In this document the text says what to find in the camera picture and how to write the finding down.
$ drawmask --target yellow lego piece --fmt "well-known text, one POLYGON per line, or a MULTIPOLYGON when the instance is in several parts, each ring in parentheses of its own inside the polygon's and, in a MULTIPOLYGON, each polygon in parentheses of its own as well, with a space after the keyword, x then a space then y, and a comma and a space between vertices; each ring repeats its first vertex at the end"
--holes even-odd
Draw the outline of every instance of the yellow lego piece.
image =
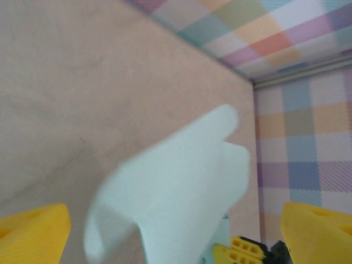
POLYGON ((352 263, 352 215, 288 202, 280 226, 295 264, 352 263))
POLYGON ((216 264, 262 264, 262 261, 238 250, 216 244, 213 247, 216 264))
POLYGON ((240 236, 231 237, 231 242, 231 248, 234 250, 243 252, 260 260, 265 257, 265 253, 258 245, 250 243, 242 239, 240 236))
POLYGON ((62 203, 0 219, 0 263, 59 263, 70 227, 62 203))

